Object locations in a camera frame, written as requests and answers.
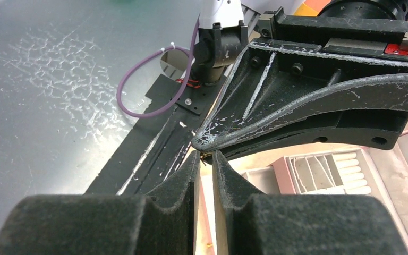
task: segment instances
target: black cylinder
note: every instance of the black cylinder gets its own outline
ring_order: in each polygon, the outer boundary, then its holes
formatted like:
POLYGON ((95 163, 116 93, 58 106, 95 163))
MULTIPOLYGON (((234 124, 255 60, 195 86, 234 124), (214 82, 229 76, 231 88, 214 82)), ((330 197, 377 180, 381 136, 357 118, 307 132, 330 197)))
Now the black cylinder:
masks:
POLYGON ((216 85, 216 82, 219 81, 223 75, 224 70, 224 66, 209 68, 205 65, 193 65, 190 79, 198 80, 200 84, 208 86, 216 85))
POLYGON ((408 21, 408 0, 332 0, 318 16, 408 21))

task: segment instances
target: screw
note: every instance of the screw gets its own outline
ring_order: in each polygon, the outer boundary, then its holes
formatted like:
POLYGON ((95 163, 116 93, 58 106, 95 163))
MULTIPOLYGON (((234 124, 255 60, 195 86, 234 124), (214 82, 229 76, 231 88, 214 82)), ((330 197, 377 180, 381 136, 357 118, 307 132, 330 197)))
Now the screw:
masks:
POLYGON ((252 68, 255 68, 255 69, 259 68, 260 67, 260 62, 261 62, 260 57, 253 57, 251 59, 252 68))
POLYGON ((303 70, 304 70, 304 67, 300 63, 294 63, 292 65, 292 74, 293 75, 300 75, 303 70))
POLYGON ((262 35, 263 37, 269 38, 271 36, 271 33, 268 29, 262 29, 262 35))

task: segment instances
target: black motor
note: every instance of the black motor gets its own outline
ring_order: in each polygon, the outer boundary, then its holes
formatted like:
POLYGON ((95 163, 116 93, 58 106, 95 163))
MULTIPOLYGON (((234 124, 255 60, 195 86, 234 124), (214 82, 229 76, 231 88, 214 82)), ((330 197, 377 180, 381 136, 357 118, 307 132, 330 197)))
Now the black motor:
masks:
POLYGON ((408 20, 408 0, 332 0, 319 16, 408 20))

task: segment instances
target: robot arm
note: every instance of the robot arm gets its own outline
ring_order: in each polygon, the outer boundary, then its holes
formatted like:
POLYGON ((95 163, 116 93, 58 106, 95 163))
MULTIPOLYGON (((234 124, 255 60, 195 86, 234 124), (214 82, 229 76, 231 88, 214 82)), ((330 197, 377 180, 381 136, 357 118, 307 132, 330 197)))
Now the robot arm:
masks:
POLYGON ((240 0, 203 0, 201 5, 200 29, 238 27, 243 22, 240 0))
POLYGON ((191 78, 213 84, 248 44, 240 0, 203 0, 191 78))

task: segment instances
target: metal tabletop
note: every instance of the metal tabletop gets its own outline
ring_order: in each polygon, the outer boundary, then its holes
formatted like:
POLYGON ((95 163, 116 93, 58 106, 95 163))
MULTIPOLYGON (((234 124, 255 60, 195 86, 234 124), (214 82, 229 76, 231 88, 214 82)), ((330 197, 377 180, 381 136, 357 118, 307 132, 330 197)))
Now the metal tabletop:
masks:
MULTIPOLYGON (((199 2, 0 0, 0 227, 25 196, 84 193, 136 122, 117 107, 120 78, 188 47, 199 2)), ((148 107, 161 71, 133 76, 127 108, 148 107)))

